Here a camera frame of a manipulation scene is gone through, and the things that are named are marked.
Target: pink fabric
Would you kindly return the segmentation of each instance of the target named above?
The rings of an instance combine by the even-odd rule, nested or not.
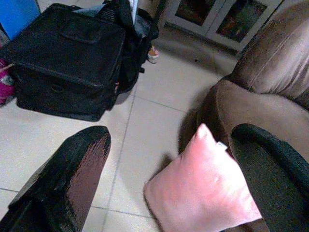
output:
[[[4,68],[6,66],[6,63],[4,60],[0,59],[0,69]],[[11,78],[8,76],[7,70],[0,72],[0,105],[5,104],[8,97],[12,96],[15,91],[15,87],[8,85],[6,82],[4,82],[4,79]]]
[[[205,124],[144,194],[165,232],[217,232],[261,218],[239,166]]]

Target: white cabinet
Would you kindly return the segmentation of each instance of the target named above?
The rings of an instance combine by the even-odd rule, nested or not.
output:
[[[174,0],[166,21],[241,51],[281,0]]]

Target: brown armchair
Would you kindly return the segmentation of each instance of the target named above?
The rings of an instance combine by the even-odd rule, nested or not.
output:
[[[287,141],[309,162],[308,110],[309,2],[304,2],[277,15],[258,32],[233,72],[212,87],[186,124],[205,123],[226,145],[236,125],[254,124]],[[260,220],[227,231],[267,228]]]

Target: black duffel bag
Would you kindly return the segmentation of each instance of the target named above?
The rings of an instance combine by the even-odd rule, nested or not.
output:
[[[134,30],[127,0],[114,0],[95,17],[53,4],[0,57],[15,64],[17,105],[46,114],[98,121],[117,96],[135,85],[155,22],[146,38]],[[113,9],[114,20],[104,11]]]

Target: white floor tile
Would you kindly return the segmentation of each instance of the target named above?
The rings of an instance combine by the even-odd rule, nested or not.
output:
[[[62,142],[78,131],[94,125],[107,126],[113,149],[104,168],[111,178],[118,159],[133,96],[105,112],[96,123],[57,117],[20,109],[15,101],[0,111],[0,188],[19,191],[30,176],[56,151]]]
[[[152,218],[109,211],[104,232],[160,232]]]
[[[17,195],[16,192],[6,191],[0,189],[0,220],[4,217],[8,211],[8,205],[13,198]]]
[[[177,156],[184,113],[136,98],[126,133],[110,209],[150,216],[143,185]]]
[[[75,5],[82,8],[88,8],[92,6],[101,5],[103,2],[104,0],[78,0]]]
[[[106,210],[91,207],[84,224],[83,232],[102,232]]]
[[[154,45],[160,57],[143,65],[136,96],[182,111],[199,106],[217,82],[212,46],[171,27],[160,30]]]
[[[196,108],[217,82],[213,66],[201,69],[165,51],[160,51],[156,64],[146,62],[144,67],[136,96],[182,111]]]

